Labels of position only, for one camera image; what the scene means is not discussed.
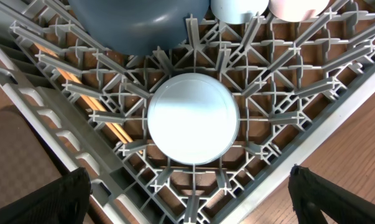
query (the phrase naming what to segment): hardwood floor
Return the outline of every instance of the hardwood floor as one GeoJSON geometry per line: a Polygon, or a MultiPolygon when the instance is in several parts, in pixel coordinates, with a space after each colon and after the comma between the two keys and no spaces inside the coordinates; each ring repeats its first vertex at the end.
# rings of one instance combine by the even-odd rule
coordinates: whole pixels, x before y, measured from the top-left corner
{"type": "MultiPolygon", "coordinates": [[[[302,166],[375,204],[375,94],[302,166]]],[[[297,223],[287,186],[283,181],[243,223],[297,223]]]]}

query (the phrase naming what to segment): dish rack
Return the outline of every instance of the dish rack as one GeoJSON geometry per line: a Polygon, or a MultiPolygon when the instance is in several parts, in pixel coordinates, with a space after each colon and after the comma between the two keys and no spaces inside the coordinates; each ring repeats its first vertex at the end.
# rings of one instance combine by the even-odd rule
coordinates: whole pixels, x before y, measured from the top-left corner
{"type": "Polygon", "coordinates": [[[92,198],[112,222],[130,213],[139,223],[236,223],[375,92],[375,5],[367,6],[337,0],[307,21],[268,13],[241,26],[192,15],[176,48],[127,56],[92,39],[59,0],[22,13],[0,1],[17,44],[0,40],[0,86],[68,170],[88,169],[92,198]],[[241,115],[230,150],[201,166],[166,158],[147,129],[151,96],[187,72],[217,78],[241,115]],[[83,95],[107,111],[90,110],[83,95]],[[134,141],[115,139],[106,123],[134,141]]]}

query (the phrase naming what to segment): dishwasher rack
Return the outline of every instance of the dishwasher rack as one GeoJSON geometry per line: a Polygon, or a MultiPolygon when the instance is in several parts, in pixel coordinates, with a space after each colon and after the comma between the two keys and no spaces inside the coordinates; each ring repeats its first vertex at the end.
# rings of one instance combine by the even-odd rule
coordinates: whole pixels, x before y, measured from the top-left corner
{"type": "Polygon", "coordinates": [[[337,0],[323,14],[290,24],[295,36],[286,40],[277,30],[285,22],[271,13],[253,17],[242,32],[212,18],[198,24],[192,15],[186,19],[188,40],[170,51],[129,56],[124,63],[111,58],[109,49],[92,39],[70,10],[59,0],[35,0],[19,13],[0,1],[0,11],[16,20],[10,33],[17,44],[0,43],[0,86],[68,170],[89,167],[93,198],[114,223],[129,222],[120,202],[139,223],[241,221],[288,177],[294,164],[302,163],[375,92],[375,12],[361,10],[355,1],[337,0]],[[372,23],[357,32],[359,21],[372,23]],[[344,23],[344,39],[333,37],[328,28],[332,22],[344,23]],[[261,39],[263,30],[267,36],[261,39]],[[49,34],[55,41],[48,40],[49,34]],[[73,46],[67,46],[70,34],[76,37],[73,46]],[[34,43],[60,58],[32,52],[34,43]],[[329,56],[331,48],[341,45],[344,52],[329,56]],[[302,52],[308,46],[321,49],[321,65],[306,63],[302,52]],[[278,54],[277,48],[284,51],[278,54]],[[261,49],[266,49],[265,56],[261,49]],[[95,58],[95,67],[84,67],[87,54],[95,58]],[[73,65],[66,62],[70,55],[73,65]],[[55,68],[81,79],[94,74],[97,86],[61,85],[55,68]],[[344,78],[347,71],[354,76],[349,81],[344,78]],[[183,166],[170,159],[158,165],[149,153],[155,147],[147,130],[150,97],[168,78],[187,72],[217,78],[239,102],[244,125],[231,148],[242,152],[236,167],[227,167],[223,158],[208,166],[183,166]],[[321,78],[306,82],[313,74],[321,78]],[[100,100],[108,111],[89,111],[86,117],[77,103],[81,95],[100,100]],[[329,104],[311,118],[306,109],[320,96],[329,104]],[[136,100],[127,108],[128,97],[136,100]],[[260,97],[269,100],[266,106],[258,103],[260,97]],[[127,122],[141,126],[142,135],[134,142],[114,144],[101,131],[105,123],[127,122]],[[270,127],[260,141],[251,134],[257,127],[252,124],[258,123],[270,127]],[[298,132],[294,139],[278,144],[275,139],[291,128],[298,132]],[[262,165],[253,174],[254,161],[262,165]],[[187,194],[174,186],[174,174],[192,178],[187,194]],[[206,175],[215,177],[214,187],[208,194],[198,193],[197,178],[206,175]],[[164,189],[182,207],[178,212],[159,195],[164,189]],[[223,201],[215,212],[208,208],[213,201],[223,201]]]}

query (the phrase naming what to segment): round white container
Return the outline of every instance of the round white container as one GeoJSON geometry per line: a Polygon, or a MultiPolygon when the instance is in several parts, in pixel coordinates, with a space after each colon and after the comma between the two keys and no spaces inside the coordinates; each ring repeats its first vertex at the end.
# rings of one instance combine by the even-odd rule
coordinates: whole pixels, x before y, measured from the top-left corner
{"type": "Polygon", "coordinates": [[[218,80],[186,73],[166,81],[151,99],[150,135],[171,159],[200,165],[222,156],[239,128],[238,106],[218,80]]]}
{"type": "Polygon", "coordinates": [[[261,15],[268,4],[269,0],[211,0],[211,10],[220,21],[243,24],[261,15]]]}
{"type": "Polygon", "coordinates": [[[317,16],[330,0],[270,0],[269,9],[276,17],[288,22],[305,21],[317,16]]]}

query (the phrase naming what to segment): white cup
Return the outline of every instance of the white cup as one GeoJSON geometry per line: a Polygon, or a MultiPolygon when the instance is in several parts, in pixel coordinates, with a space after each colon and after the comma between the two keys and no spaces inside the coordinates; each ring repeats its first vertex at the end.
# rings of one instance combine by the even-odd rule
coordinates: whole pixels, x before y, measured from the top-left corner
{"type": "Polygon", "coordinates": [[[220,21],[243,24],[261,15],[268,4],[269,0],[211,0],[211,10],[220,21]]]}
{"type": "Polygon", "coordinates": [[[330,0],[270,0],[269,9],[276,17],[300,22],[317,16],[330,0]]]}

